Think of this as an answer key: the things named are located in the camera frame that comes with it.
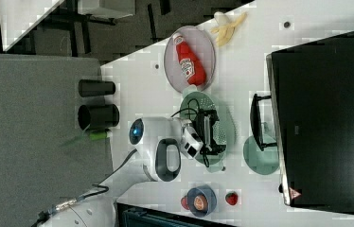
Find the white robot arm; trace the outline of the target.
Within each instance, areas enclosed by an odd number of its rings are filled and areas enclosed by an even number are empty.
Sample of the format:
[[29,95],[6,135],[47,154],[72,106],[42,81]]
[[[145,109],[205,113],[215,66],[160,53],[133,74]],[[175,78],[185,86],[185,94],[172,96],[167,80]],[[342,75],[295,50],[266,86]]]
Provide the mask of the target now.
[[144,182],[171,182],[181,158],[198,159],[225,151],[222,118],[199,109],[187,117],[150,116],[136,119],[129,130],[133,150],[109,177],[85,194],[43,211],[31,227],[115,227],[116,200]]

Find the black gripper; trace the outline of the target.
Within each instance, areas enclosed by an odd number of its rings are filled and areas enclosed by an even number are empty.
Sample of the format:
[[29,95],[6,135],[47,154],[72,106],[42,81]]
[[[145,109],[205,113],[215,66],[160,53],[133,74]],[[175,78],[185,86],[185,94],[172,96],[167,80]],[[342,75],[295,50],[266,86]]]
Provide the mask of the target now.
[[218,144],[214,139],[214,126],[220,119],[215,110],[200,109],[194,119],[194,129],[204,142],[206,155],[218,155],[225,151],[225,144]]

